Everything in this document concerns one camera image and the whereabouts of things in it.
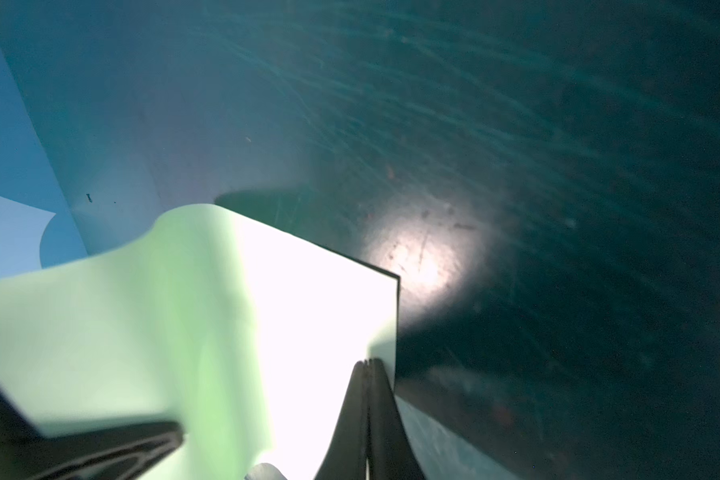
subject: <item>red spot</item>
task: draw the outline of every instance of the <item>red spot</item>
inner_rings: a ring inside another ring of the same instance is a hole
[[[509,408],[499,403],[494,404],[493,411],[490,413],[493,417],[494,422],[498,423],[504,428],[512,428],[514,426],[515,417]]]

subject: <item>dark green table surface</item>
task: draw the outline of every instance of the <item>dark green table surface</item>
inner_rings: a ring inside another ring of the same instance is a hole
[[[216,202],[399,274],[397,394],[519,476],[720,478],[720,1],[0,0],[0,46],[89,253]]]

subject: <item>dark object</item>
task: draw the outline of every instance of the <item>dark object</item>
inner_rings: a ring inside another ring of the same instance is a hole
[[[357,362],[316,480],[424,480],[382,360]]]
[[[132,480],[182,438],[175,422],[44,438],[0,394],[0,480]]]

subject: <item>green paper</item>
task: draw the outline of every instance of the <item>green paper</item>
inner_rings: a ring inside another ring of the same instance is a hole
[[[352,366],[394,378],[397,280],[212,205],[132,244],[0,280],[0,388],[46,436],[186,430],[144,480],[314,478]]]

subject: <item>scratched surface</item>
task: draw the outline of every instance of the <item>scratched surface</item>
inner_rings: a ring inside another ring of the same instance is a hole
[[[399,274],[433,478],[720,478],[720,2],[0,0],[0,45],[90,253],[217,202]]]

